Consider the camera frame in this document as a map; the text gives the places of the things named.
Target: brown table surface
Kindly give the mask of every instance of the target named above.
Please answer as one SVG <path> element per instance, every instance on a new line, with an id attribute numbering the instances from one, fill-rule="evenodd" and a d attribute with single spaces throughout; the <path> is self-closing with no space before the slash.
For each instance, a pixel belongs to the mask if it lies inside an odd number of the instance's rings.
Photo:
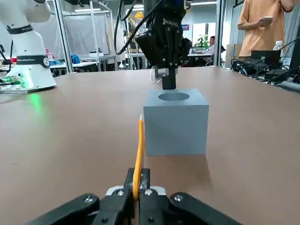
<path id="1" fill-rule="evenodd" d="M 134 166 L 149 70 L 58 77 L 0 95 L 0 224 L 83 193 L 103 197 Z M 210 103 L 206 156 L 146 157 L 151 184 L 185 191 L 247 225 L 299 224 L 300 95 L 216 68 L 182 68 L 178 88 Z"/>

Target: screw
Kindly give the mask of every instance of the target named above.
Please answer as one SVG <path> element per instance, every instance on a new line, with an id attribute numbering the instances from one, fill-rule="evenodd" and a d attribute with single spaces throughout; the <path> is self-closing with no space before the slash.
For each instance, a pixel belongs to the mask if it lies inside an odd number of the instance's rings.
<path id="1" fill-rule="evenodd" d="M 147 190 L 145 190 L 145 195 L 151 195 L 152 194 L 152 191 L 150 190 L 150 189 L 147 189 Z"/>
<path id="2" fill-rule="evenodd" d="M 123 196 L 125 193 L 124 193 L 124 191 L 118 191 L 117 192 L 117 196 Z"/>
<path id="3" fill-rule="evenodd" d="M 85 203 L 91 203 L 92 201 L 93 201 L 93 198 L 92 198 L 91 196 L 88 196 L 88 197 L 84 200 Z"/>
<path id="4" fill-rule="evenodd" d="M 176 196 L 174 197 L 174 199 L 175 199 L 175 201 L 181 202 L 182 199 L 183 199 L 183 197 L 182 197 L 181 195 L 176 195 Z"/>
<path id="5" fill-rule="evenodd" d="M 153 223 L 154 222 L 154 218 L 153 217 L 148 217 L 148 222 L 149 223 Z"/>
<path id="6" fill-rule="evenodd" d="M 108 218 L 103 218 L 103 219 L 101 220 L 101 222 L 102 222 L 103 224 L 106 224 L 106 223 L 108 222 Z"/>

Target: gray block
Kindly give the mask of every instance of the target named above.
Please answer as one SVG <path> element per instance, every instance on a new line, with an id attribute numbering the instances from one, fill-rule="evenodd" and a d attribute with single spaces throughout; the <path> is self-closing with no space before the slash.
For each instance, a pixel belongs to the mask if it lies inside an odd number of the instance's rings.
<path id="1" fill-rule="evenodd" d="M 144 106 L 147 155 L 203 155 L 209 104 L 197 89 L 151 90 Z"/>

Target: person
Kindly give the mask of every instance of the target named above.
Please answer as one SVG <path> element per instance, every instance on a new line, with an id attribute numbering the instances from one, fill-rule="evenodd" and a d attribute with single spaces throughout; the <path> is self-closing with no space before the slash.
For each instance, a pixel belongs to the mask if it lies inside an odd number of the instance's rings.
<path id="1" fill-rule="evenodd" d="M 197 51 L 197 54 L 214 54 L 215 53 L 215 36 L 210 37 L 210 47 L 206 50 Z"/>
<path id="2" fill-rule="evenodd" d="M 291 12 L 299 0 L 245 0 L 238 29 L 245 30 L 240 51 L 248 58 L 252 50 L 273 50 L 276 41 L 285 45 L 284 12 Z"/>

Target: hand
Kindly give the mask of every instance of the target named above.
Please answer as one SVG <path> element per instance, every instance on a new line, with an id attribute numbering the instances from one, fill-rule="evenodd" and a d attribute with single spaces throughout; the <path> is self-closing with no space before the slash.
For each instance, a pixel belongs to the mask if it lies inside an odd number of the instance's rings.
<path id="1" fill-rule="evenodd" d="M 272 23 L 273 19 L 272 18 L 260 18 L 256 24 L 258 27 L 267 27 L 270 26 Z"/>

